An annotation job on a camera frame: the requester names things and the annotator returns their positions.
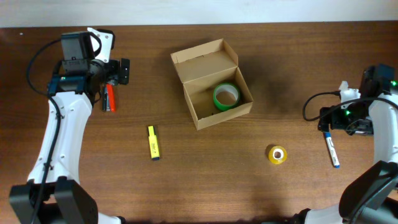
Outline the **blue white marker pen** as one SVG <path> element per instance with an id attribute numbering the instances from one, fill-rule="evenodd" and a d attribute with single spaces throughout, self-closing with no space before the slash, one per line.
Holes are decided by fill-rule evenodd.
<path id="1" fill-rule="evenodd" d="M 338 169 L 340 167 L 340 162 L 339 162 L 337 154 L 336 154 L 336 150 L 335 150 L 335 146 L 333 144 L 333 140 L 331 138 L 331 134 L 329 132 L 324 132 L 323 135 L 325 137 L 326 145 L 329 150 L 329 154 L 331 157 L 333 167 Z"/>

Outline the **cardboard box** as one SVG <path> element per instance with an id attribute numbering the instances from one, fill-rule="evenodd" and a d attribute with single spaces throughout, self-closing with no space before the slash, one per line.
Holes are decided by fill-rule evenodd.
<path id="1" fill-rule="evenodd" d="M 227 41 L 214 40 L 170 56 L 197 130 L 250 112 L 254 99 L 238 66 L 238 55 Z M 222 83 L 236 85 L 241 94 L 237 107 L 227 111 L 220 111 L 213 102 L 214 89 Z"/>

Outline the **yellow tape roll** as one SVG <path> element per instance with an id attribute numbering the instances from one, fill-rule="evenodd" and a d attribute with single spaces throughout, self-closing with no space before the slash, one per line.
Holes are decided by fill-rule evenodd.
<path id="1" fill-rule="evenodd" d="M 275 165 L 282 164 L 287 159 L 287 151 L 282 146 L 273 146 L 269 151 L 268 158 Z"/>

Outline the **yellow highlighter marker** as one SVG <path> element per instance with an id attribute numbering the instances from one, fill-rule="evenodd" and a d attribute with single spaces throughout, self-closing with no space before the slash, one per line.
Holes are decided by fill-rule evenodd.
<path id="1" fill-rule="evenodd" d="M 159 150 L 159 145 L 157 141 L 157 135 L 155 133 L 155 127 L 154 126 L 148 126 L 147 127 L 149 136 L 149 147 L 150 147 L 150 156 L 151 159 L 154 161 L 157 161 L 160 159 L 160 150 Z"/>

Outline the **green tape roll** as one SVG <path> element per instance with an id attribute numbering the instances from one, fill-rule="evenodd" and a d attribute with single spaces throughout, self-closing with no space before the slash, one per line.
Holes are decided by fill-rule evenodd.
<path id="1" fill-rule="evenodd" d="M 213 102 L 220 111 L 237 107 L 240 97 L 239 88 L 232 83 L 219 84 L 213 92 Z"/>

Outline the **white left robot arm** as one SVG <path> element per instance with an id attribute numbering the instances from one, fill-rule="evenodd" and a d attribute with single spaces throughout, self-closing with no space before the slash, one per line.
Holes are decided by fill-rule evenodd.
<path id="1" fill-rule="evenodd" d="M 81 144 L 88 118 L 107 84 L 129 82 L 130 61 L 112 60 L 115 34 L 87 28 L 62 34 L 63 58 L 44 92 L 49 116 L 44 139 L 27 182 L 14 185 L 9 203 L 21 223 L 125 223 L 105 215 L 79 181 Z"/>

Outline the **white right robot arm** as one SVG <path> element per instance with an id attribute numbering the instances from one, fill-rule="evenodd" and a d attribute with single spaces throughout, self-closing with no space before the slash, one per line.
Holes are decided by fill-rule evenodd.
<path id="1" fill-rule="evenodd" d="M 368 98 L 374 130 L 374 165 L 344 190 L 328 208 L 296 213 L 289 223 L 397 223 L 397 95 Z"/>

